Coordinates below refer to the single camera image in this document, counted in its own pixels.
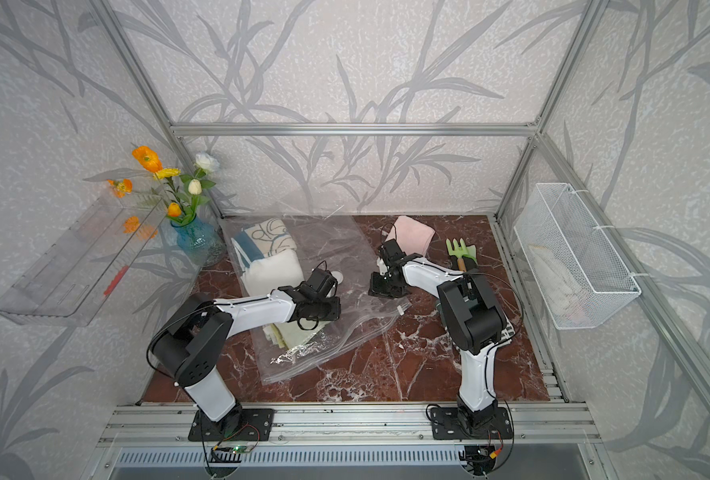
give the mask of artificial flower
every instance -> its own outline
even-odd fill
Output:
[[[192,195],[200,195],[203,191],[203,188],[201,187],[201,181],[197,178],[193,178],[192,180],[190,180],[190,184],[187,186],[187,191],[190,192],[190,194]]]
[[[152,240],[156,237],[157,234],[158,229],[156,229],[153,225],[149,224],[144,224],[140,226],[139,229],[136,231],[136,235],[139,237],[140,240]]]
[[[195,154],[195,165],[202,168],[207,174],[213,174],[216,170],[219,170],[219,160],[213,158],[205,151]]]
[[[171,202],[171,204],[168,205],[168,216],[176,218],[179,215],[181,215],[181,208],[179,208],[179,204]]]
[[[164,168],[163,170],[158,170],[154,173],[158,180],[169,177],[176,177],[181,173],[178,168]]]
[[[132,184],[128,178],[123,180],[107,180],[112,186],[112,193],[118,198],[123,198],[126,194],[131,191]]]
[[[125,222],[123,222],[124,234],[133,234],[136,232],[137,228],[139,228],[139,217],[136,215],[130,216]]]
[[[131,152],[131,155],[139,162],[139,164],[145,168],[145,170],[155,173],[156,171],[163,168],[158,154],[146,145],[142,145],[136,150]]]

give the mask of metal vent grille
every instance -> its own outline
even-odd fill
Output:
[[[242,467],[459,465],[460,446],[259,446],[241,455],[221,454]],[[201,447],[125,447],[116,467],[197,467]]]

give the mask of pink towel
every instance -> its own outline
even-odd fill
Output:
[[[432,240],[433,235],[435,235],[435,230],[433,230],[432,227],[421,222],[417,222],[408,216],[401,215],[397,218],[397,220],[395,220],[395,224],[389,231],[389,235],[386,240],[396,238],[396,230],[398,245],[400,245],[400,248],[406,252],[406,255],[427,255],[429,241]]]

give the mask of orange flower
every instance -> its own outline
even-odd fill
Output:
[[[137,228],[139,228],[139,217],[136,215],[130,216],[125,222],[123,222],[124,234],[133,234],[136,232]]]
[[[142,145],[136,150],[131,152],[131,155],[139,162],[139,164],[145,168],[145,170],[155,173],[156,171],[163,168],[160,159],[158,159],[158,154],[146,145]]]
[[[131,188],[133,187],[131,181],[128,178],[124,178],[123,180],[107,180],[110,182],[110,185],[112,186],[112,193],[116,195],[118,198],[123,198],[126,194],[128,194],[131,191]]]
[[[136,234],[139,236],[139,240],[152,240],[158,234],[158,230],[153,225],[142,225],[136,231]]]
[[[168,205],[168,216],[176,218],[179,215],[181,215],[181,208],[179,208],[176,202],[171,202],[171,204]]]

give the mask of gray floor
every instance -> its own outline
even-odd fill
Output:
[[[258,480],[283,478],[289,480],[468,480],[472,475],[461,466],[387,466],[387,467],[251,467],[238,468],[230,480]],[[112,480],[206,480],[209,475],[204,468],[117,468]],[[540,478],[542,480],[587,480],[587,472],[581,462],[578,447],[570,444],[516,446],[512,456],[491,479]]]

